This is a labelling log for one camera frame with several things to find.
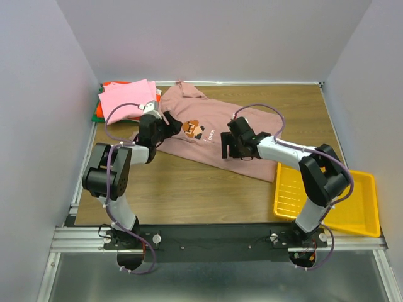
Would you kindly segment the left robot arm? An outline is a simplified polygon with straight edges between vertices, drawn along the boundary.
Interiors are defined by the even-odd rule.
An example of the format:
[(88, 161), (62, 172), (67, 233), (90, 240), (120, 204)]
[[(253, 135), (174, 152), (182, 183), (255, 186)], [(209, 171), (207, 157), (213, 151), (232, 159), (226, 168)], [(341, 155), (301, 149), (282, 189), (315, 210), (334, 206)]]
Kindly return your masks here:
[(98, 199), (110, 217), (111, 227), (139, 241), (139, 220), (125, 196), (130, 168), (149, 164), (157, 148), (180, 133), (183, 123), (170, 112), (163, 116), (146, 113), (140, 117), (138, 133), (133, 140), (115, 145), (96, 143), (82, 177), (83, 189)]

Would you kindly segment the dusty pink graphic t-shirt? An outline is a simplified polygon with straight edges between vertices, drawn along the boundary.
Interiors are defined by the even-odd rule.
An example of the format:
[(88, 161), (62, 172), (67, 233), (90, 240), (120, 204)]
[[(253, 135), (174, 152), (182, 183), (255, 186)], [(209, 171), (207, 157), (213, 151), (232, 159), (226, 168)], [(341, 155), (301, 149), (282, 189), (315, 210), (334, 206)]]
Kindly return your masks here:
[(240, 107), (210, 99), (195, 86), (179, 82), (161, 97), (159, 111), (169, 111), (182, 122), (179, 134), (168, 138), (158, 148), (167, 154), (211, 165), (244, 176), (273, 182), (277, 163), (272, 160), (222, 158), (220, 134)]

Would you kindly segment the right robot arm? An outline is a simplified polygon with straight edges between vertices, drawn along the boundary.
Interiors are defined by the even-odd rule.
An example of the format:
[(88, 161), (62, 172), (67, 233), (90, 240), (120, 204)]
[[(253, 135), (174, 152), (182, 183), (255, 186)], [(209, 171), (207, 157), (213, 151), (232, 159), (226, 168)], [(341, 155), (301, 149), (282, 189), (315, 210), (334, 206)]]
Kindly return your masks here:
[(244, 117), (234, 118), (228, 132), (220, 134), (222, 158), (264, 159), (285, 164), (300, 172), (307, 200), (285, 232), (286, 242), (300, 246), (310, 240), (343, 191), (353, 190), (350, 171), (330, 145), (306, 147), (276, 135), (256, 134)]

